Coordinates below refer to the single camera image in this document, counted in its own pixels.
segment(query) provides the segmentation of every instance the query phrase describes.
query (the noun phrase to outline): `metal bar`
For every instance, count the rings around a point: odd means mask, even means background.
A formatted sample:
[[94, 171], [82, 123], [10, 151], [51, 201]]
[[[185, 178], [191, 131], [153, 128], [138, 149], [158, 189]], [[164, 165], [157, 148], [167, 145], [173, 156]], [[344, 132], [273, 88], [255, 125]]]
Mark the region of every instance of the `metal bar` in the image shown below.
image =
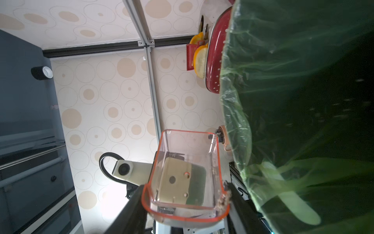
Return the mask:
[[154, 40], [154, 46], [177, 46], [177, 45], [185, 45], [190, 43], [192, 36], [182, 36], [182, 37], [169, 37], [169, 38], [160, 38]]
[[59, 201], [56, 205], [54, 205], [49, 211], [47, 211], [40, 218], [38, 218], [35, 222], [33, 222], [28, 228], [26, 228], [23, 232], [21, 232], [21, 234], [33, 233], [38, 227], [40, 227], [45, 221], [47, 221], [54, 213], [56, 213], [62, 206], [64, 206], [74, 196], [75, 196], [75, 190], [70, 192], [66, 197], [64, 197], [61, 201]]
[[143, 8], [140, 4], [140, 1], [138, 0], [122, 0], [127, 11], [129, 12], [130, 18], [132, 20], [132, 23], [135, 26], [135, 29], [137, 30], [140, 39], [143, 42], [144, 46], [149, 45], [149, 29], [147, 22], [145, 20]]
[[2, 170], [2, 169], [4, 169], [4, 168], [12, 167], [12, 166], [17, 165], [17, 164], [22, 163], [22, 162], [26, 162], [26, 161], [28, 161], [28, 160], [31, 160], [31, 159], [33, 159], [33, 158], [37, 158], [37, 157], [42, 156], [42, 155], [44, 155], [44, 154], [51, 153], [51, 152], [53, 152], [53, 151], [56, 151], [56, 150], [58, 150], [58, 149], [61, 149], [61, 148], [65, 147], [65, 146], [66, 146], [66, 145], [63, 144], [63, 145], [57, 146], [56, 148], [48, 149], [48, 150], [46, 150], [46, 151], [43, 151], [43, 152], [40, 152], [40, 153], [37, 153], [37, 154], [30, 155], [30, 156], [28, 156], [28, 157], [21, 158], [21, 159], [19, 159], [19, 160], [15, 160], [15, 161], [13, 161], [13, 162], [9, 162], [9, 163], [6, 163], [6, 164], [3, 164], [3, 165], [0, 165], [0, 170]]
[[103, 45], [78, 46], [70, 48], [46, 49], [43, 56], [46, 58], [58, 58], [75, 55], [96, 54], [105, 52], [125, 51], [139, 49], [138, 42], [119, 42]]
[[26, 171], [23, 171], [21, 173], [18, 173], [14, 176], [11, 176], [9, 178], [6, 178], [5, 180], [0, 180], [0, 188], [7, 186], [8, 184], [14, 183], [20, 179], [23, 179], [29, 175], [32, 175], [38, 171], [41, 171], [47, 167], [50, 167], [52, 165], [55, 165], [56, 163], [59, 163], [62, 161], [62, 157], [55, 158], [51, 161], [48, 161], [46, 163], [40, 164], [39, 166], [33, 167], [31, 169], [28, 169]]
[[[181, 36], [181, 37], [169, 37], [169, 38], [155, 39], [154, 46], [161, 47], [161, 46], [185, 45], [191, 41], [191, 38], [192, 36]], [[141, 47], [139, 47], [139, 44], [136, 41], [119, 42], [119, 43], [110, 43], [110, 44], [102, 44], [102, 45], [78, 46], [78, 47], [59, 48], [59, 49], [46, 49], [46, 50], [43, 50], [43, 56], [46, 58], [58, 58], [58, 57], [68, 57], [68, 56], [76, 56], [76, 55], [126, 51], [126, 50], [132, 50], [132, 49], [141, 49]]]
[[147, 60], [148, 66], [148, 81], [149, 81], [149, 89], [151, 91], [151, 101], [153, 107], [153, 117], [154, 117], [154, 126], [156, 128], [156, 136], [157, 136], [157, 143], [161, 138], [161, 126], [160, 126], [160, 117], [159, 117], [159, 109], [157, 107], [157, 96], [156, 96], [156, 89], [154, 86], [154, 77], [153, 77], [153, 68], [152, 68], [152, 59], [151, 59], [151, 48], [149, 46], [144, 48], [145, 59]]
[[83, 225], [82, 225], [82, 220], [80, 220], [77, 225], [70, 231], [69, 234], [79, 234], [79, 233], [84, 233], [83, 231]]

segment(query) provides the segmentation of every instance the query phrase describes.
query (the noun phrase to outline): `metal bracket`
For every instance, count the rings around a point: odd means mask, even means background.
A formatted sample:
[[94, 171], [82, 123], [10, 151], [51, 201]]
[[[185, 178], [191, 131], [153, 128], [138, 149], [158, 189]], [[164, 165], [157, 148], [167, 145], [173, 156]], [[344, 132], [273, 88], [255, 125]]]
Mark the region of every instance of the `metal bracket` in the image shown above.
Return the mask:
[[139, 41], [138, 41], [138, 46], [144, 47], [145, 44], [144, 44], [144, 42], [143, 42], [142, 40], [139, 40]]
[[154, 39], [149, 40], [149, 46], [150, 46], [151, 49], [154, 48]]

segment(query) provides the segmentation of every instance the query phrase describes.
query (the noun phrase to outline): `orange rim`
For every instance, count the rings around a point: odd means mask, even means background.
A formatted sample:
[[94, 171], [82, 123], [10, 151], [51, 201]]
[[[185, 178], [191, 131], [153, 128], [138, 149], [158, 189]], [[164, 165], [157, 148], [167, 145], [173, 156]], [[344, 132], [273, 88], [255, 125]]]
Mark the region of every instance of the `orange rim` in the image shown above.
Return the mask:
[[192, 37], [190, 44], [197, 44], [198, 41], [203, 40], [204, 34], [200, 32], [198, 35]]
[[[168, 131], [168, 129], [162, 131], [160, 142], [162, 142], [163, 133], [165, 131]], [[207, 132], [195, 132], [195, 131], [184, 131], [184, 130], [177, 130], [177, 131], [188, 132], [188, 133], [207, 133]], [[157, 154], [156, 154], [156, 157], [154, 159], [154, 162], [157, 162], [157, 159], [159, 157], [159, 152], [160, 152], [160, 145], [157, 148]], [[221, 160], [220, 160], [220, 152], [219, 151], [217, 151], [217, 155], [218, 155], [218, 171], [219, 171], [219, 174], [220, 174], [220, 178], [222, 178], [222, 175], [221, 175]], [[154, 170], [155, 170], [155, 167], [152, 168], [150, 179], [148, 180], [148, 183], [144, 185], [142, 196], [141, 196], [141, 204], [143, 205], [144, 209], [147, 212], [152, 213], [154, 215], [161, 216], [163, 218], [169, 218], [169, 219], [174, 219], [174, 220], [184, 221], [184, 222], [199, 222], [199, 223], [218, 222], [228, 215], [228, 213], [230, 211], [230, 204], [227, 205], [226, 211], [221, 216], [218, 216], [218, 217], [215, 217], [215, 218], [212, 218], [212, 219], [196, 219], [196, 218], [185, 218], [185, 217], [180, 217], [180, 216], [171, 216], [171, 215], [166, 215], [166, 214], [158, 213], [154, 210], [151, 210], [151, 208], [149, 206], [147, 206], [146, 201], [145, 201], [145, 190], [147, 189], [149, 194], [153, 196], [153, 193], [152, 193], [152, 190], [150, 189], [150, 186], [151, 186], [151, 181], [153, 179]], [[227, 192], [223, 188], [222, 179], [220, 179], [220, 184], [221, 184], [222, 194], [227, 194]]]

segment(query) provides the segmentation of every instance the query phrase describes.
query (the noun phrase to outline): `metal frame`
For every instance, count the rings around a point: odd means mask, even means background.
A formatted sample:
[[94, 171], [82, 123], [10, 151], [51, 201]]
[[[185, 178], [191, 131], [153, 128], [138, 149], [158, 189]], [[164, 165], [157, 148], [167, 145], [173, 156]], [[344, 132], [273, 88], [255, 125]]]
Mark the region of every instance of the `metal frame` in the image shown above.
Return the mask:
[[159, 109], [157, 107], [157, 96], [156, 89], [154, 86], [154, 77], [153, 77], [153, 68], [152, 68], [152, 59], [151, 59], [151, 48], [149, 46], [144, 48], [145, 59], [147, 60], [148, 67], [148, 81], [149, 89], [151, 91], [151, 101], [153, 106], [153, 116], [154, 116], [154, 126], [156, 128], [157, 143], [161, 138], [161, 126], [160, 126], [160, 117]]
[[26, 171], [18, 173], [18, 174], [14, 175], [14, 176], [6, 178], [4, 180], [0, 180], [0, 188], [5, 187], [5, 186], [7, 186], [7, 185], [9, 185], [11, 183], [14, 183], [16, 181], [19, 181], [20, 179], [23, 179], [23, 178], [25, 178], [25, 177], [27, 177], [29, 175], [37, 173], [38, 171], [41, 171], [41, 170], [43, 170], [43, 169], [45, 169], [47, 167], [50, 167], [50, 166], [55, 165], [55, 164], [57, 164], [59, 162], [62, 162], [63, 160], [64, 160], [63, 157], [58, 157], [58, 158], [55, 158], [55, 159], [50, 160], [48, 162], [45, 162], [45, 163], [43, 163], [43, 164], [41, 164], [39, 166], [33, 167], [31, 169], [28, 169]]
[[0, 165], [0, 170], [5, 169], [5, 168], [8, 168], [8, 167], [12, 167], [12, 166], [17, 165], [17, 164], [22, 163], [22, 162], [26, 162], [26, 161], [28, 161], [28, 160], [31, 160], [31, 159], [33, 159], [33, 158], [37, 158], [37, 157], [42, 156], [42, 155], [44, 155], [44, 154], [51, 153], [51, 152], [53, 152], [53, 151], [56, 151], [56, 150], [58, 150], [58, 149], [61, 149], [61, 148], [65, 147], [65, 146], [66, 146], [66, 145], [63, 144], [63, 145], [57, 146], [56, 148], [48, 149], [48, 150], [46, 150], [46, 151], [43, 151], [43, 152], [40, 152], [40, 153], [37, 153], [37, 154], [30, 155], [30, 156], [28, 156], [28, 157], [21, 158], [21, 159], [19, 159], [19, 160], [14, 160], [13, 162], [9, 162], [9, 163], [6, 163], [6, 164], [3, 164], [3, 165]]
[[149, 46], [149, 29], [147, 26], [147, 22], [145, 20], [143, 8], [140, 4], [140, 1], [134, 1], [134, 0], [122, 0], [127, 11], [129, 12], [130, 18], [132, 20], [132, 23], [135, 26], [135, 29], [137, 30], [140, 39], [143, 44], [140, 43], [140, 46]]
[[27, 227], [21, 234], [32, 234], [38, 227], [47, 221], [54, 213], [56, 213], [62, 206], [64, 206], [70, 199], [75, 196], [75, 190], [71, 191], [66, 197], [49, 209], [45, 214]]
[[58, 58], [75, 55], [96, 54], [105, 52], [125, 51], [139, 49], [138, 42], [119, 42], [103, 45], [78, 46], [70, 48], [46, 49], [43, 56], [46, 58]]

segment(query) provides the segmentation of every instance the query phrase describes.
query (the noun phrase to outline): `black cable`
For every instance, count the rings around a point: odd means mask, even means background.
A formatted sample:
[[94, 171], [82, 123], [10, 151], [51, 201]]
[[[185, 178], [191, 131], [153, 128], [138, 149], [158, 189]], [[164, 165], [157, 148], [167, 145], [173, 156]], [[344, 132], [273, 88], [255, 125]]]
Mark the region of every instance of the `black cable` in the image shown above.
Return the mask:
[[121, 180], [121, 179], [118, 179], [118, 178], [115, 178], [114, 176], [112, 176], [104, 167], [104, 159], [105, 157], [112, 157], [112, 158], [115, 158], [117, 160], [124, 160], [121, 156], [119, 156], [118, 154], [115, 154], [115, 153], [112, 153], [112, 152], [107, 152], [107, 153], [103, 153], [99, 159], [99, 167], [100, 167], [100, 170], [102, 171], [102, 173], [108, 177], [109, 179], [115, 181], [115, 182], [118, 182], [118, 183], [121, 183], [121, 184], [124, 184], [124, 185], [127, 185], [128, 182], [125, 181], [125, 180]]

